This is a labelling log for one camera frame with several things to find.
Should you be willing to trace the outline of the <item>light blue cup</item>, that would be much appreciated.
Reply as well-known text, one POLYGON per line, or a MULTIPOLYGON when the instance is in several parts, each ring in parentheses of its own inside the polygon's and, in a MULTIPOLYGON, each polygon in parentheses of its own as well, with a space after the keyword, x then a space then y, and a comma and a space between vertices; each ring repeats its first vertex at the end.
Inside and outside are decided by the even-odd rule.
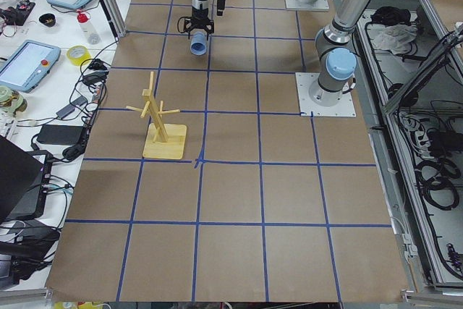
POLYGON ((190 52, 202 56, 207 52, 207 38, 203 32, 196 32, 190 39, 190 52))

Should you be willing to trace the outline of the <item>clear bottle red cap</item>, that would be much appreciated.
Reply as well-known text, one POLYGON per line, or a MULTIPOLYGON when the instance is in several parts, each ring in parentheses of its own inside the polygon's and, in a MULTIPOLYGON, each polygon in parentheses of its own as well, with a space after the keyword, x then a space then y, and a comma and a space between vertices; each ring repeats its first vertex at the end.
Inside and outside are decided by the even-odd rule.
POLYGON ((77 11, 77 22, 89 44, 95 45, 100 42, 99 34, 91 23, 90 18, 82 10, 77 11))

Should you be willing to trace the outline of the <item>wooden mug tree stand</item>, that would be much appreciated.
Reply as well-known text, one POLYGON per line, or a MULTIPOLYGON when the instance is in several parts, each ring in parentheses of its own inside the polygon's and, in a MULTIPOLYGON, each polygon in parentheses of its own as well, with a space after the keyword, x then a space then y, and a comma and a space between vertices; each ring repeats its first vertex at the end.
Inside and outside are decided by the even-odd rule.
POLYGON ((150 115, 151 123, 143 148, 144 158, 180 160, 184 154, 187 134, 185 124, 167 124, 162 116, 179 113, 179 109, 164 110, 163 101, 157 103, 153 94, 154 72, 150 73, 149 87, 142 91, 144 106, 140 109, 126 106, 127 109, 140 113, 140 118, 150 115))

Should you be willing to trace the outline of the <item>yellow tape roll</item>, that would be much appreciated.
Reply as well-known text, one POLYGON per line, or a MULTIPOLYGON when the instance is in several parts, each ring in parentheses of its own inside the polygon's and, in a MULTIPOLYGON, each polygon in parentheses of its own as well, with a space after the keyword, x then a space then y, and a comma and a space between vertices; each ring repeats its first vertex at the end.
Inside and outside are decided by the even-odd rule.
POLYGON ((89 62, 91 60, 91 55, 85 46, 77 45, 67 50, 67 58, 72 65, 80 66, 83 63, 89 62))

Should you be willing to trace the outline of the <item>black bowl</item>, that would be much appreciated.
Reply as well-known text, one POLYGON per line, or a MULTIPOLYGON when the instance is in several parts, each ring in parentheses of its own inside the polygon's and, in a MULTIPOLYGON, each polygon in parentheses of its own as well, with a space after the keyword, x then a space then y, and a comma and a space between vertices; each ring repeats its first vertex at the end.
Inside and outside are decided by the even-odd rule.
POLYGON ((46 27, 53 27, 56 25, 56 17, 52 13, 45 13, 39 17, 39 22, 46 27))

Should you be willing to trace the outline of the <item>near teach pendant tablet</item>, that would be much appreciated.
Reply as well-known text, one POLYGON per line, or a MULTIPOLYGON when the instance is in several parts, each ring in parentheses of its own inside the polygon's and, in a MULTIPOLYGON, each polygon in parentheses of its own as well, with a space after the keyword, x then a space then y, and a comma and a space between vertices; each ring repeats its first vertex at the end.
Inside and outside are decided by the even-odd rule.
POLYGON ((1 85, 28 93, 50 72, 60 55, 57 46, 24 41, 1 68, 1 85))

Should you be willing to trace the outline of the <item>black power adapter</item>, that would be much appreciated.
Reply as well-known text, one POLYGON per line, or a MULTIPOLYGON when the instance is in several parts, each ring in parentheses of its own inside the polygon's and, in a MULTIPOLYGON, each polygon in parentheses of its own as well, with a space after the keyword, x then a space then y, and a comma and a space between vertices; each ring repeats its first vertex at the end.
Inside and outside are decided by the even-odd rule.
POLYGON ((38 133, 37 141, 46 145, 75 145, 83 131, 83 126, 45 124, 38 133))

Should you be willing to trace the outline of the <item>white crumpled cloth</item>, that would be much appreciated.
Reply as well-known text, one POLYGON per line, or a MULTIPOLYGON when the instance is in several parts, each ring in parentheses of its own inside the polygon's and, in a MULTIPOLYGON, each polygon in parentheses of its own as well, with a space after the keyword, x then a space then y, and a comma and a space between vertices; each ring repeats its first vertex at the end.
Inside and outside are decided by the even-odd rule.
POLYGON ((418 29, 411 25, 393 25, 380 30, 372 40, 374 49, 390 51, 392 54, 405 54, 417 37, 418 29))

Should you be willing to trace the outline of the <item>black laptop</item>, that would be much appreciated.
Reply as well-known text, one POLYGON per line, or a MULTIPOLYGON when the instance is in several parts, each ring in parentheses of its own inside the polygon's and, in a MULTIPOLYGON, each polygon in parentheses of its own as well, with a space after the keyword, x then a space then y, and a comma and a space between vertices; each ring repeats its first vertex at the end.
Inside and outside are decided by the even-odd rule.
POLYGON ((1 138, 1 222, 43 215, 51 157, 48 151, 24 151, 1 138))

